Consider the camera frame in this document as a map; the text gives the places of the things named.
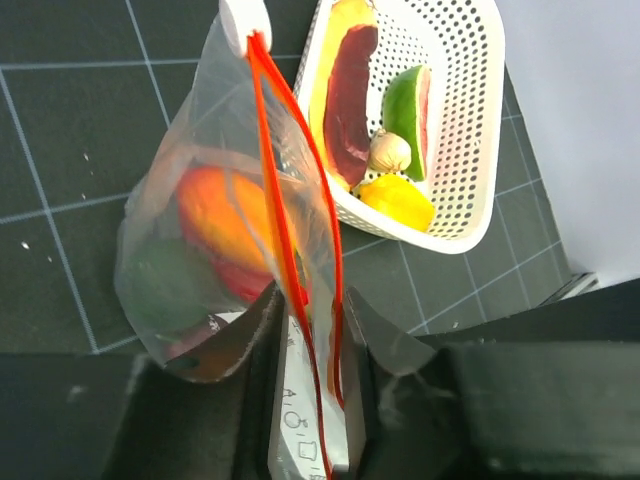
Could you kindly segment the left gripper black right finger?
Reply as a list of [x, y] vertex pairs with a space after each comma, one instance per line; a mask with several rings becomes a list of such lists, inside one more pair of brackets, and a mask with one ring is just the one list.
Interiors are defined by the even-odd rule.
[[344, 316], [344, 478], [638, 477], [637, 281], [421, 337]]

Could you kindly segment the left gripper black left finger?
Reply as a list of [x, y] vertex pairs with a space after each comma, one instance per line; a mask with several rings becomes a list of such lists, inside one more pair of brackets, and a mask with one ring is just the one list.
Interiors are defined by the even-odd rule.
[[126, 412], [105, 479], [268, 479], [285, 300], [270, 284], [239, 318], [256, 327], [245, 356], [215, 383], [182, 380], [130, 358]]

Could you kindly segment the green avocado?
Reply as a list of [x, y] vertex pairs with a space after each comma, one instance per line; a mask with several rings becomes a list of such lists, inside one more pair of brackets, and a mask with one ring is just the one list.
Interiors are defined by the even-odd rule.
[[180, 239], [152, 241], [135, 252], [118, 287], [127, 319], [143, 334], [194, 327], [222, 300], [207, 257]]

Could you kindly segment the orange red mango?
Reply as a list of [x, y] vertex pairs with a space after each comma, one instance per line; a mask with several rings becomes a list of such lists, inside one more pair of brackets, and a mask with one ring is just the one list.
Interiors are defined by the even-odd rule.
[[188, 170], [176, 189], [183, 225], [210, 249], [242, 266], [270, 271], [274, 254], [264, 190], [238, 173], [204, 166]]

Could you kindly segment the clear zip bag orange zipper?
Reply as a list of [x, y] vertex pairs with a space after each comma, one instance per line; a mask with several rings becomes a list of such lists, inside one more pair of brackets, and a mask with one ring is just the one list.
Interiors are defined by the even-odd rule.
[[119, 229], [115, 287], [151, 357], [193, 382], [230, 376], [283, 295], [269, 470], [348, 464], [340, 380], [343, 264], [318, 148], [270, 54], [261, 1], [223, 1], [193, 84]]

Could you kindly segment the white perforated plastic basket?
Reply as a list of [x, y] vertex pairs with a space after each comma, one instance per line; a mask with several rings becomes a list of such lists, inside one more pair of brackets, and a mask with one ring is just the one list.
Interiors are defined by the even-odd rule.
[[[295, 83], [308, 122], [316, 69], [331, 7], [318, 2]], [[381, 128], [391, 81], [417, 65], [431, 69], [427, 174], [415, 187], [435, 207], [426, 232], [406, 227], [365, 205], [329, 177], [339, 219], [373, 235], [416, 247], [460, 254], [489, 226], [497, 175], [505, 35], [493, 1], [367, 1], [378, 23], [369, 61], [369, 135]]]

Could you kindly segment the dark red passion fruit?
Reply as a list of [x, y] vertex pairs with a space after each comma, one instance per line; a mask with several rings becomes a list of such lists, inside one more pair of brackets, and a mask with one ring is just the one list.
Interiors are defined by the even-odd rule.
[[218, 334], [226, 328], [229, 323], [219, 317], [211, 317], [204, 322], [187, 329], [177, 340], [172, 340], [167, 347], [167, 358], [169, 360], [179, 357], [191, 349], [199, 346], [212, 336]]

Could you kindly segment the red chili pepper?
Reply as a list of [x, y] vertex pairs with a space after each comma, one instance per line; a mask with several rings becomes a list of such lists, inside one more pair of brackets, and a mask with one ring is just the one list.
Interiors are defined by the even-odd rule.
[[214, 312], [232, 311], [240, 305], [251, 305], [274, 280], [270, 271], [263, 272], [242, 266], [213, 249], [204, 249], [218, 282], [222, 297], [208, 302]]

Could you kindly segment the yellow lemon slice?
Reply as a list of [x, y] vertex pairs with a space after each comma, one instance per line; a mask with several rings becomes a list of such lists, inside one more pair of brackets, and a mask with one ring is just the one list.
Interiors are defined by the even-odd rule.
[[390, 219], [426, 232], [435, 216], [433, 204], [409, 181], [385, 174], [359, 187], [359, 199]]

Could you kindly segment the beige garlic bulb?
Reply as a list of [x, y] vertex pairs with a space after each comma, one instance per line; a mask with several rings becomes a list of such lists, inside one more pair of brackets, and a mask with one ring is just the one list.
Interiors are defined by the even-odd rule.
[[399, 135], [381, 128], [370, 142], [368, 165], [383, 173], [396, 173], [411, 164], [412, 150], [409, 143]]

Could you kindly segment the watermelon slice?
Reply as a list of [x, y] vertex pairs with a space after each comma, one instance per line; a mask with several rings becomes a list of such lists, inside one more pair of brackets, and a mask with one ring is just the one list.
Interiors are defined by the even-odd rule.
[[409, 144], [411, 162], [404, 172], [417, 182], [424, 181], [427, 174], [430, 84], [431, 69], [414, 66], [391, 81], [382, 103], [383, 127]]

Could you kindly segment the dark red meat slice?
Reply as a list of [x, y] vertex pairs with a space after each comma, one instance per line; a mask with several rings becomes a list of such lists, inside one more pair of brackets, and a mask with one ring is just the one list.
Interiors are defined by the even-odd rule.
[[369, 60], [377, 28], [358, 25], [346, 32], [333, 61], [324, 114], [324, 141], [336, 176], [347, 189], [364, 177], [370, 149], [366, 118]]

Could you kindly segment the black grid cutting mat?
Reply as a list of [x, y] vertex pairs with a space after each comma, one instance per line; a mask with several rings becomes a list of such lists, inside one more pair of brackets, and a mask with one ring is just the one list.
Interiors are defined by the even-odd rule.
[[[113, 287], [124, 203], [188, 93], [213, 1], [1, 5], [1, 348], [136, 352]], [[441, 255], [342, 229], [345, 280], [422, 334], [549, 300], [572, 277], [511, 83], [493, 217]]]

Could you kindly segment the aluminium frame rail right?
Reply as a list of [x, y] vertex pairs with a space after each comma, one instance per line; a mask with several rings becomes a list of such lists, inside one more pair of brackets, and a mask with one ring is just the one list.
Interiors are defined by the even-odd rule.
[[600, 288], [596, 273], [575, 274], [571, 280], [541, 303], [541, 306], [573, 298]]

